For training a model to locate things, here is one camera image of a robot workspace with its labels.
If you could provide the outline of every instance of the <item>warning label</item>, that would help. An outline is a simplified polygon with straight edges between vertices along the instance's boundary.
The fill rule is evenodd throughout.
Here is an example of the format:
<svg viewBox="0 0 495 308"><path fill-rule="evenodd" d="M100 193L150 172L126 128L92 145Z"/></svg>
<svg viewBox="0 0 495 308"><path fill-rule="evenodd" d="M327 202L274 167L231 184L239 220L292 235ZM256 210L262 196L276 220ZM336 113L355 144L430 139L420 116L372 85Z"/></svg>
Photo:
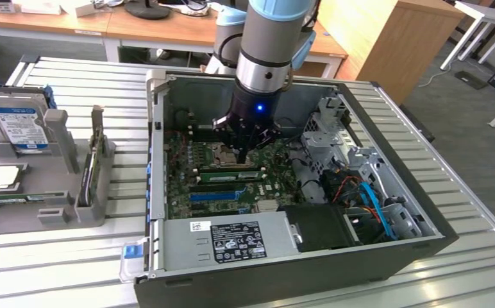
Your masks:
<svg viewBox="0 0 495 308"><path fill-rule="evenodd" d="M256 221L212 226L212 241L218 263L258 259L267 256Z"/></svg>
<svg viewBox="0 0 495 308"><path fill-rule="evenodd" d="M46 148L48 139L44 130L38 124L38 115L34 108L0 107L0 125L6 130L10 142L26 149Z"/></svg>

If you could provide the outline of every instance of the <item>gray carpet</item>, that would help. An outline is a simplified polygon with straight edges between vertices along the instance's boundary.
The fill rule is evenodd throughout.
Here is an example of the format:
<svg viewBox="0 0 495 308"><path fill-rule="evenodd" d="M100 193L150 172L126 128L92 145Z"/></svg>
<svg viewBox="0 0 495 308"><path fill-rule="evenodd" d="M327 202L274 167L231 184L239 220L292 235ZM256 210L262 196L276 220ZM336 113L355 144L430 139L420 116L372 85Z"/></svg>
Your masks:
<svg viewBox="0 0 495 308"><path fill-rule="evenodd" d="M451 44L444 46L420 84L440 72L439 66L451 49ZM84 60L106 59L104 48L99 45L0 37L0 81L8 78L20 56L32 53ZM460 70L488 79L488 75L470 64L455 62L448 74L438 76L428 87L414 90L406 106L435 134L434 146L495 213L495 129L487 125L495 117L495 89L472 89L454 76Z"/></svg>

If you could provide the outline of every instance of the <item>motherboard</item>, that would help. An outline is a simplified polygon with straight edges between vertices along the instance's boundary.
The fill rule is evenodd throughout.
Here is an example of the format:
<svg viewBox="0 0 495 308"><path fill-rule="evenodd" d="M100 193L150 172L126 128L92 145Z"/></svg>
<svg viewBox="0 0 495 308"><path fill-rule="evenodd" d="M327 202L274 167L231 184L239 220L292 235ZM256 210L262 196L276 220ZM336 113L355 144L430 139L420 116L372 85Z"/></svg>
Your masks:
<svg viewBox="0 0 495 308"><path fill-rule="evenodd" d="M170 219L276 211L303 200L284 141L236 164L231 149L186 132L167 133Z"/></svg>

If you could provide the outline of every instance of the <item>metal workbench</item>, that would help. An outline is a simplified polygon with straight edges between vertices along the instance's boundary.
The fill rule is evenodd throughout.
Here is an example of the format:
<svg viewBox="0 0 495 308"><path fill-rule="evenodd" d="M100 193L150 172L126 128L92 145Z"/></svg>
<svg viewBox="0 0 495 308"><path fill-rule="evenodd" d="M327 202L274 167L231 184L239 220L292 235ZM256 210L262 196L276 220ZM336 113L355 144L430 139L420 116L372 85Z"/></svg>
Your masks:
<svg viewBox="0 0 495 308"><path fill-rule="evenodd" d="M103 226L0 235L0 307L138 305L132 285L119 281L119 255L122 244L139 239L144 229L144 73L150 68L42 58L36 64L20 63L12 73L10 85L48 83L54 87L76 139L90 137L91 106L104 105L106 134L118 148ZM347 86L460 239L387 281L256 307L495 307L495 217L380 88L364 82L348 82ZM363 141L362 128L352 127ZM386 261L376 262L386 266Z"/></svg>

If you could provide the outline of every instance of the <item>blue latch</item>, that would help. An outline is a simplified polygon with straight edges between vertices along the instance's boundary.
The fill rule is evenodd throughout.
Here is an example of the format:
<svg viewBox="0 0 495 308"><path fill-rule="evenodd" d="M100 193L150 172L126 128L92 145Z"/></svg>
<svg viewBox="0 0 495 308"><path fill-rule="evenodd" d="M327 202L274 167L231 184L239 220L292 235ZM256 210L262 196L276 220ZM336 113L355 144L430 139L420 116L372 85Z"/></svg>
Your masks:
<svg viewBox="0 0 495 308"><path fill-rule="evenodd" d="M130 245L124 247L124 259L135 259L143 257L143 245Z"/></svg>

